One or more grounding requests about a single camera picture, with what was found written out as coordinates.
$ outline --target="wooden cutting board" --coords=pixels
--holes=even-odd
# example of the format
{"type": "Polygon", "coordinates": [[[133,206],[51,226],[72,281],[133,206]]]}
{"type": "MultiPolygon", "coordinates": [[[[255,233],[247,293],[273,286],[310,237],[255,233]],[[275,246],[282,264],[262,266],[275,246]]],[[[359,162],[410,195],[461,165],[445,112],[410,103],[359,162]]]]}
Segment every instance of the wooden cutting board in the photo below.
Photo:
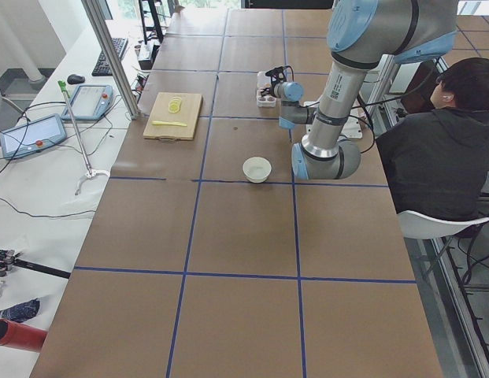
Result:
{"type": "Polygon", "coordinates": [[[193,140],[201,104],[202,95],[199,93],[159,92],[144,128],[144,138],[193,140]],[[178,113],[169,112],[169,103],[173,97],[181,98],[178,113]],[[181,122],[186,126],[154,125],[152,122],[155,120],[181,122]]]}

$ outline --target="tripod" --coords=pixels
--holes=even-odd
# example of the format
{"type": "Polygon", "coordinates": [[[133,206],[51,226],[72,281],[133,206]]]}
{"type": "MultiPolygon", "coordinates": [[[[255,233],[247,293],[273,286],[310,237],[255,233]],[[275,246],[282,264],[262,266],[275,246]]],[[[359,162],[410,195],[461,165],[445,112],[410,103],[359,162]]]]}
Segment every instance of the tripod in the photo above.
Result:
{"type": "Polygon", "coordinates": [[[52,276],[68,279],[71,276],[70,272],[50,268],[45,265],[35,264],[33,262],[20,260],[17,258],[19,254],[14,255],[14,250],[0,250],[0,277],[5,276],[6,273],[12,269],[13,266],[20,266],[36,272],[50,274],[52,276]]]}

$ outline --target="white bowl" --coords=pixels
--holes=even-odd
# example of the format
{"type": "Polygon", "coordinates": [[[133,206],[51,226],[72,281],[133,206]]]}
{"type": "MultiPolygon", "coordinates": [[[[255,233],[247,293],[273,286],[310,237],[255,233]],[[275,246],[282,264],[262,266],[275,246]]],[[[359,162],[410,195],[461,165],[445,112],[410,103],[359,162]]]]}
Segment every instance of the white bowl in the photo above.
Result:
{"type": "Polygon", "coordinates": [[[251,183],[263,183],[270,175],[272,166],[263,157],[250,157],[243,164],[243,172],[251,183]]]}

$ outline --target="black jacket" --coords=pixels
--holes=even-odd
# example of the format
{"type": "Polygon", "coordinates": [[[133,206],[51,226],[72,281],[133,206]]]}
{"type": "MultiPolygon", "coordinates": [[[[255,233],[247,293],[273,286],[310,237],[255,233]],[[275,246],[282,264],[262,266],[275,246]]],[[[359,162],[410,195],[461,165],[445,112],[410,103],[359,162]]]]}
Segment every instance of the black jacket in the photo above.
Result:
{"type": "Polygon", "coordinates": [[[398,213],[415,210],[447,221],[477,216],[489,170],[489,112],[411,114],[376,143],[398,213]]]}

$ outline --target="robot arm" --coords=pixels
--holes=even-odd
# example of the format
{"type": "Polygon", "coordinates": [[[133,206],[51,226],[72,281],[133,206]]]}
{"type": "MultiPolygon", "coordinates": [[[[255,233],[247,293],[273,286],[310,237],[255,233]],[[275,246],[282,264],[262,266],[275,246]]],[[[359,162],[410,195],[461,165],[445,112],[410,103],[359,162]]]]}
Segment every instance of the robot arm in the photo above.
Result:
{"type": "Polygon", "coordinates": [[[291,152],[298,178],[343,179],[356,172],[360,151],[341,131],[367,72],[384,54],[405,64],[447,53],[454,45],[457,11],[458,0],[338,2],[327,37],[333,64],[317,110],[299,105],[303,89],[298,83],[279,78],[270,88],[282,99],[281,127],[313,124],[291,152]]]}

